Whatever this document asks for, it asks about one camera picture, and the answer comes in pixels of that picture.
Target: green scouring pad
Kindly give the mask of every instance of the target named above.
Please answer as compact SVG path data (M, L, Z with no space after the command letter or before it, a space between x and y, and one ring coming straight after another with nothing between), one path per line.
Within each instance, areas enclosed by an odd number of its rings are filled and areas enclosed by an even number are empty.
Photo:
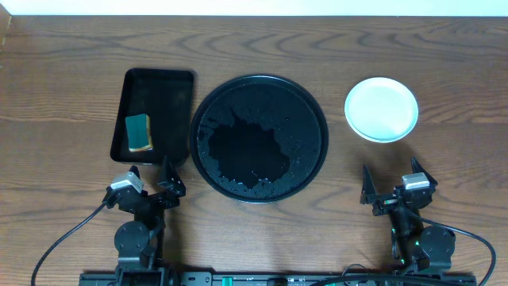
M125 125L127 126L130 152L141 152L153 148L150 136L150 117L147 114L129 116L125 118Z

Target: rectangular black tray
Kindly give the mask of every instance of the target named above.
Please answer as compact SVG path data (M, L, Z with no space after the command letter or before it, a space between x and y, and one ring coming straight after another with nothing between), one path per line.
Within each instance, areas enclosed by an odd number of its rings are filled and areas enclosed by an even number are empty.
M190 71L133 68L125 73L110 156L117 162L173 164L187 157L194 75ZM128 116L147 114L153 149L132 153L125 128Z

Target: round black tray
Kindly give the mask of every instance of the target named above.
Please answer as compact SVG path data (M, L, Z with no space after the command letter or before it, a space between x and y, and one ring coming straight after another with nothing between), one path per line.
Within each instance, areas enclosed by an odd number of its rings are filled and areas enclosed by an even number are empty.
M212 91L190 126L190 153L220 193L270 203L302 190L325 161L328 128L312 95L273 75L247 75Z

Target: black plate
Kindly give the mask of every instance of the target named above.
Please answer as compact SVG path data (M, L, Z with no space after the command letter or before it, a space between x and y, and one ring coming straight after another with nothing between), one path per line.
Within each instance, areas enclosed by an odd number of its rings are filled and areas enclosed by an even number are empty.
M325 161L328 128L303 87L272 75L249 75L215 89L190 126L190 153L220 193L269 203L302 190Z
M194 76L190 71L133 68L125 73L110 156L117 162L160 164L168 155L173 164L187 157ZM125 118L147 114L153 149L132 153Z

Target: wood grain surface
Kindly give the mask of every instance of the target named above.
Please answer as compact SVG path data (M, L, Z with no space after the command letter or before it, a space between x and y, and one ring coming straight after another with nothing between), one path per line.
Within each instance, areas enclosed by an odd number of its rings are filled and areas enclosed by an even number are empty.
M415 155L439 181L421 214L489 240L498 251L489 285L508 284L507 27L506 18L458 17L14 17L0 54L0 284L29 284L44 251L128 169L109 150L134 67L194 70L193 112L228 79L281 75L314 95L329 124L322 170L280 203L226 198L188 158L164 252L179 269L387 269L390 223L359 204L360 166L389 191ZM418 124L401 141L371 143L348 127L345 97L372 76L417 97ZM158 170L140 171L150 183ZM114 234L131 219L104 210L48 257L38 284L77 285L83 271L114 269ZM452 262L481 279L490 256L458 235Z

